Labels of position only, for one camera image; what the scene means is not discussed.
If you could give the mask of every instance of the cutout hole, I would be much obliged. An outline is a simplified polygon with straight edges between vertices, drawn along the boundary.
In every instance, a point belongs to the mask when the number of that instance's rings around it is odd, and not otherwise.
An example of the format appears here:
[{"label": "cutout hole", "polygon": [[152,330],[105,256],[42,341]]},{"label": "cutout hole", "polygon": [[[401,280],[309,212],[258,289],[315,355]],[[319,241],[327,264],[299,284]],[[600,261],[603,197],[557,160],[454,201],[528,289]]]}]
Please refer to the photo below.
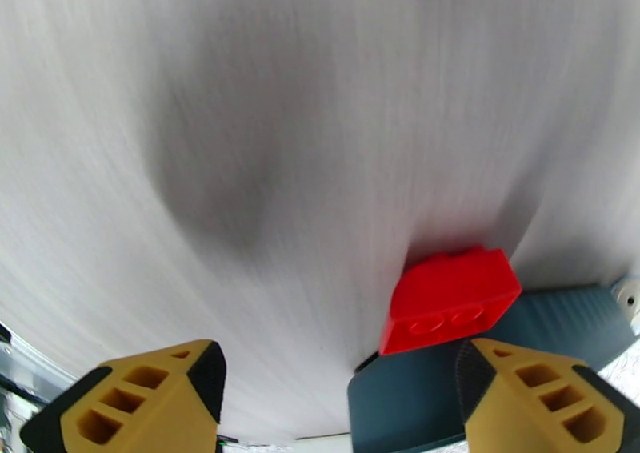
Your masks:
[{"label": "cutout hole", "polygon": [[171,356],[175,357],[176,359],[186,359],[186,357],[189,356],[189,351],[188,350],[184,350],[184,351],[178,351],[176,353],[172,353]]},{"label": "cutout hole", "polygon": [[580,443],[590,443],[605,432],[606,420],[604,415],[595,407],[568,419],[564,427]]},{"label": "cutout hole", "polygon": [[552,368],[541,363],[517,369],[515,373],[529,387],[541,386],[543,383],[560,379],[560,376]]},{"label": "cutout hole", "polygon": [[436,331],[445,322],[445,317],[442,315],[426,316],[416,321],[409,327],[409,332],[412,335],[426,335],[431,331]]},{"label": "cutout hole", "polygon": [[466,325],[467,323],[471,323],[472,321],[478,319],[483,311],[484,309],[480,306],[460,311],[459,313],[456,313],[451,317],[451,323],[456,327]]},{"label": "cutout hole", "polygon": [[139,395],[130,394],[120,389],[112,389],[100,399],[100,402],[120,411],[132,413],[138,409],[140,404],[144,403],[145,400]]},{"label": "cutout hole", "polygon": [[563,387],[559,391],[553,391],[540,397],[540,400],[551,412],[564,409],[565,407],[570,406],[571,404],[576,404],[583,399],[584,397],[582,397],[582,394],[576,391],[572,386]]},{"label": "cutout hole", "polygon": [[134,368],[126,375],[125,380],[140,387],[156,389],[168,374],[169,372],[159,368],[143,366]]},{"label": "cutout hole", "polygon": [[78,430],[82,437],[96,444],[107,444],[121,426],[122,424],[115,419],[91,409],[78,420]]},{"label": "cutout hole", "polygon": [[510,357],[513,355],[510,351],[498,350],[497,348],[494,350],[494,355],[498,357]]}]

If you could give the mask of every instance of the dark teal object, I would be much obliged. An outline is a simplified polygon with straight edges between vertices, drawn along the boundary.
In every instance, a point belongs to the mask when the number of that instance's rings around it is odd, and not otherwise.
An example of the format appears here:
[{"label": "dark teal object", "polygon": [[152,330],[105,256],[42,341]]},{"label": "dark teal object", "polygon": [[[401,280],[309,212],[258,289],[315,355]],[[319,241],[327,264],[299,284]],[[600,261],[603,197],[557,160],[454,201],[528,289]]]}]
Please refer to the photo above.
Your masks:
[{"label": "dark teal object", "polygon": [[[609,289],[526,292],[479,336],[602,369],[636,339]],[[454,364],[463,340],[378,357],[349,383],[354,453],[420,453],[462,441]]]}]

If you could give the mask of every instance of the red lego brick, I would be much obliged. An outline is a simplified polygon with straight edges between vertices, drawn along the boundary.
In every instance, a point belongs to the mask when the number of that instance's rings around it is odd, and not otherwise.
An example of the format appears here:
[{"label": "red lego brick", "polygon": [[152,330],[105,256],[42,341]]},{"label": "red lego brick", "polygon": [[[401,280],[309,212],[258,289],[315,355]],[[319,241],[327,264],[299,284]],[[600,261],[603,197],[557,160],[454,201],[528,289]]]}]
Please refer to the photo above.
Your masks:
[{"label": "red lego brick", "polygon": [[487,331],[521,290],[502,250],[434,255],[409,269],[395,287],[380,355]]}]

